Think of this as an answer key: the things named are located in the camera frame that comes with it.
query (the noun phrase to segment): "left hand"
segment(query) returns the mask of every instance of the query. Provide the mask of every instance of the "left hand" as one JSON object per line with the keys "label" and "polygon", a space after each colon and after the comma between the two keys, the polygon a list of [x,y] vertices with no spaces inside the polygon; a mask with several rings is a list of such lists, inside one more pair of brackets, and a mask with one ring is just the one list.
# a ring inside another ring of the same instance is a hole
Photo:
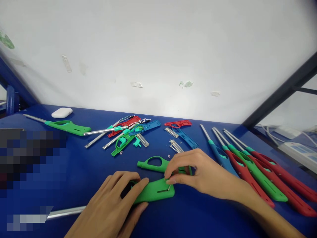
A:
{"label": "left hand", "polygon": [[[131,180],[136,180],[138,183],[121,199],[123,189]],[[140,203],[128,218],[127,215],[134,201],[148,183],[149,179],[141,180],[137,172],[117,171],[114,175],[109,175],[65,238],[130,237],[148,203]]]}

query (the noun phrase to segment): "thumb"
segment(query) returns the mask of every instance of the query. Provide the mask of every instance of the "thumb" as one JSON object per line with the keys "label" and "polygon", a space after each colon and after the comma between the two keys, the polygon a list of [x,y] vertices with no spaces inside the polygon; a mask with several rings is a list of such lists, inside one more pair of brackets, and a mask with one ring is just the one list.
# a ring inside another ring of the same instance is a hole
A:
{"label": "thumb", "polygon": [[126,238],[130,237],[133,229],[139,221],[139,218],[148,206],[147,202],[140,203],[130,214],[128,219],[125,221],[123,227],[121,228],[120,233],[118,234],[118,238]]}
{"label": "thumb", "polygon": [[186,184],[191,187],[194,186],[194,176],[185,175],[185,174],[175,174],[169,180],[166,181],[167,184]]}

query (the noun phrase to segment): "white wall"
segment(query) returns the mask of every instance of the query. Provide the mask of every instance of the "white wall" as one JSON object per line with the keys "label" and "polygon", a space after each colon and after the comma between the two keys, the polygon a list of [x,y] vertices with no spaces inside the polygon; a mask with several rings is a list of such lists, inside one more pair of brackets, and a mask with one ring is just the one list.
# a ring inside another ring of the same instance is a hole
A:
{"label": "white wall", "polygon": [[7,100],[7,91],[0,85],[0,100]]}
{"label": "white wall", "polygon": [[[317,90],[317,75],[303,88]],[[300,131],[312,128],[317,125],[317,95],[295,92],[260,123],[285,125]]]}
{"label": "white wall", "polygon": [[1,1],[15,49],[0,47],[41,103],[242,123],[317,51],[316,15],[313,0]]}

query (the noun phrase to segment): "pixelated blur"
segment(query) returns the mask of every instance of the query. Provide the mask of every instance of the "pixelated blur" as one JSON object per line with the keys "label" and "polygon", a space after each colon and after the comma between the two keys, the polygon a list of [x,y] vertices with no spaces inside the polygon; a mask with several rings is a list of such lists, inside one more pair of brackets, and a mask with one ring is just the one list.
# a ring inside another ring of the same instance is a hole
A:
{"label": "pixelated blur", "polygon": [[12,198],[6,200],[7,231],[32,231],[46,221],[66,181],[60,155],[66,140],[65,131],[1,130],[0,199]]}

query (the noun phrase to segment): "red plastic handle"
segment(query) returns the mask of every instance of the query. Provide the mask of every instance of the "red plastic handle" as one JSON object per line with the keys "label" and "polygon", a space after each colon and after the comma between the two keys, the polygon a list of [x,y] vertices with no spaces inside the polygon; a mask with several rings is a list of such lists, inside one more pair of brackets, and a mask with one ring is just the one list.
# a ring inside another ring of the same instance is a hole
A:
{"label": "red plastic handle", "polygon": [[303,184],[297,178],[290,175],[285,169],[283,169],[278,163],[276,163],[271,158],[260,154],[256,151],[252,151],[251,154],[256,157],[259,161],[268,166],[272,171],[276,173],[277,176],[282,178],[287,184],[293,187],[296,191],[298,191],[302,196],[307,198],[312,202],[317,202],[317,192],[312,190],[307,185]]}
{"label": "red plastic handle", "polygon": [[192,125],[192,123],[189,120],[183,120],[183,121],[177,121],[177,122],[167,122],[164,124],[164,126],[170,126],[173,128],[181,128],[182,126],[190,126]]}
{"label": "red plastic handle", "polygon": [[[130,120],[127,120],[127,121],[125,121],[125,122],[119,123],[119,124],[116,125],[116,126],[128,126],[128,125],[130,125],[131,123],[137,122],[137,121],[139,121],[139,120],[141,120],[140,117],[134,116],[134,117],[131,118]],[[108,137],[110,138],[110,137],[115,136],[116,134],[119,134],[119,133],[122,133],[122,131],[116,131],[116,132],[113,131],[113,132],[111,132],[111,133],[108,135]]]}
{"label": "red plastic handle", "polygon": [[305,203],[299,196],[297,196],[296,193],[294,193],[285,183],[283,183],[283,181],[273,171],[270,170],[270,167],[253,156],[248,156],[254,161],[261,172],[268,179],[270,179],[272,183],[282,191],[282,193],[285,194],[285,196],[288,198],[288,202],[294,207],[295,210],[306,217],[317,217],[317,212],[307,203]]}
{"label": "red plastic handle", "polygon": [[240,178],[242,178],[243,180],[247,181],[248,184],[251,185],[251,187],[253,188],[253,190],[271,207],[274,208],[275,204],[274,202],[272,202],[272,200],[268,197],[268,195],[263,191],[263,189],[258,185],[258,183],[255,181],[255,179],[252,177],[252,175],[250,174],[248,167],[245,165],[245,163],[235,154],[233,154],[231,151],[229,150],[225,150],[225,153],[227,154],[227,156],[230,159],[230,162],[232,164],[232,166],[234,167],[235,171],[238,173],[238,175],[240,176]]}

